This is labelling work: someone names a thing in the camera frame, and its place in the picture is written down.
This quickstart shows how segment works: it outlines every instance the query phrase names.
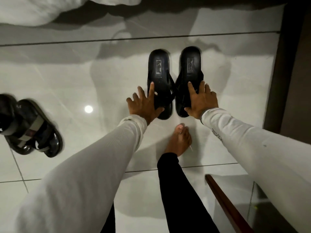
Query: black sandal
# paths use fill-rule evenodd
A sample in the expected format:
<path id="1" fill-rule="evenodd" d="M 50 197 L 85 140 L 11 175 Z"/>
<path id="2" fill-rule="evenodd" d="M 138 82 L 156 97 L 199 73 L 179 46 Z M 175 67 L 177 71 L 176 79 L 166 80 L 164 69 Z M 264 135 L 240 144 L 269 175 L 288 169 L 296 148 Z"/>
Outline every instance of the black sandal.
<path id="1" fill-rule="evenodd" d="M 155 84 L 155 109 L 164 107 L 158 119 L 166 120 L 173 112 L 173 99 L 175 98 L 175 83 L 169 74 L 169 55 L 161 49 L 154 50 L 149 55 L 148 62 L 148 95 L 150 83 Z"/>
<path id="2" fill-rule="evenodd" d="M 50 158 L 58 155 L 63 148 L 62 137 L 39 106 L 32 100 L 24 99 L 17 102 L 16 111 L 28 125 L 19 139 L 31 140 L 34 149 L 44 152 Z"/>
<path id="3" fill-rule="evenodd" d="M 24 120 L 16 113 L 16 100 L 11 95 L 0 95 L 0 134 L 4 135 L 10 148 L 16 153 L 27 155 L 33 151 L 31 141 L 21 140 L 24 131 Z"/>
<path id="4" fill-rule="evenodd" d="M 176 80 L 176 111 L 180 117 L 188 117 L 185 107 L 191 107 L 188 82 L 191 82 L 196 93 L 199 93 L 199 85 L 204 75 L 201 71 L 201 53 L 195 46 L 186 47 L 180 56 L 181 70 Z"/>

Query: white sleeve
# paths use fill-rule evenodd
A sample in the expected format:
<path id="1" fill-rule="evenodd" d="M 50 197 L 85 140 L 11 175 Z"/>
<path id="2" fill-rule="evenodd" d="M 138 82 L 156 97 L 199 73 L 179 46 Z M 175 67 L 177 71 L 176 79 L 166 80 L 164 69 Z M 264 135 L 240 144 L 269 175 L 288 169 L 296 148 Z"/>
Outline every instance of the white sleeve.
<path id="1" fill-rule="evenodd" d="M 132 115 L 54 168 L 21 204 L 14 232 L 100 232 L 146 128 L 145 119 Z"/>
<path id="2" fill-rule="evenodd" d="M 210 109 L 210 128 L 300 233 L 311 229 L 311 145 L 243 123 L 226 110 Z"/>

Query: white tile floor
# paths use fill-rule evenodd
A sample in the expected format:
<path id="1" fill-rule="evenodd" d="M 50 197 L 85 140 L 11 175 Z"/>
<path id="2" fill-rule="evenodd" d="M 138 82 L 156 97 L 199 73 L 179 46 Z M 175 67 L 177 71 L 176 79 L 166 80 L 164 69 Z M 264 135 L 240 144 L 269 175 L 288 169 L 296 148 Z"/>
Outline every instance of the white tile floor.
<path id="1" fill-rule="evenodd" d="M 65 141 L 63 152 L 50 159 L 38 152 L 12 155 L 0 137 L 0 206 L 6 202 L 0 216 L 23 199 L 26 187 L 31 191 L 40 182 L 33 179 L 41 179 L 127 116 L 125 99 L 138 85 L 146 89 L 148 56 L 154 49 L 169 52 L 170 72 L 176 79 L 181 51 L 199 47 L 204 79 L 217 92 L 220 107 L 244 122 L 262 126 L 283 6 L 260 10 L 185 7 L 174 12 L 128 7 L 128 15 L 113 12 L 120 7 L 109 8 L 106 15 L 83 25 L 0 26 L 0 92 L 36 100 Z M 87 105 L 94 109 L 90 114 L 84 111 Z M 168 231 L 157 171 L 151 170 L 156 169 L 167 138 L 180 122 L 190 127 L 193 137 L 193 151 L 181 156 L 180 164 L 220 231 L 232 229 L 204 182 L 206 173 L 216 175 L 217 183 L 247 218 L 251 179 L 239 164 L 232 164 L 235 159 L 207 128 L 174 111 L 169 120 L 150 125 L 130 161 L 115 199 L 117 232 Z"/>

